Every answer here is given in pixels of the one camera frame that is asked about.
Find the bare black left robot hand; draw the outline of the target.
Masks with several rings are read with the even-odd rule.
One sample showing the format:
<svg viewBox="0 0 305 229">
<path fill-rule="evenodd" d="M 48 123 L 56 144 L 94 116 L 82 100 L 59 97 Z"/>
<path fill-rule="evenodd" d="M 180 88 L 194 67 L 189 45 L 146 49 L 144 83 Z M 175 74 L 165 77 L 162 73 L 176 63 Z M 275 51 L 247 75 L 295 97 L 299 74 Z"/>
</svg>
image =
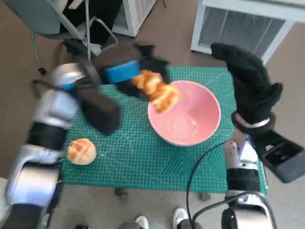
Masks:
<svg viewBox="0 0 305 229">
<path fill-rule="evenodd" d="M 117 45 L 114 48 L 107 50 L 102 54 L 101 58 L 98 58 L 96 61 L 96 68 L 101 77 L 102 84 L 114 84 L 116 89 L 121 93 L 148 101 L 148 96 L 133 85 L 131 80 L 120 80 L 117 83 L 112 83 L 105 70 L 130 61 L 138 61 L 140 70 L 151 70 L 152 72 L 160 73 L 163 81 L 169 83 L 170 77 L 167 72 L 169 61 L 156 55 L 154 50 L 155 45 L 143 42 Z"/>
</svg>

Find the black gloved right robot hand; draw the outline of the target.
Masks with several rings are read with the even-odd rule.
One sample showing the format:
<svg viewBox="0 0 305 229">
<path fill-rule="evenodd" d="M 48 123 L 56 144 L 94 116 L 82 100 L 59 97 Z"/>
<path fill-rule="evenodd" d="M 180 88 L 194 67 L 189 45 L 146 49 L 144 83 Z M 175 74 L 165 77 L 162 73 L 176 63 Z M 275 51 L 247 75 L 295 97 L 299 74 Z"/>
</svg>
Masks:
<svg viewBox="0 0 305 229">
<path fill-rule="evenodd" d="M 213 43 L 211 50 L 214 58 L 225 61 L 233 78 L 237 113 L 251 125 L 268 119 L 283 84 L 272 83 L 261 59 L 250 52 L 222 43 Z"/>
</svg>

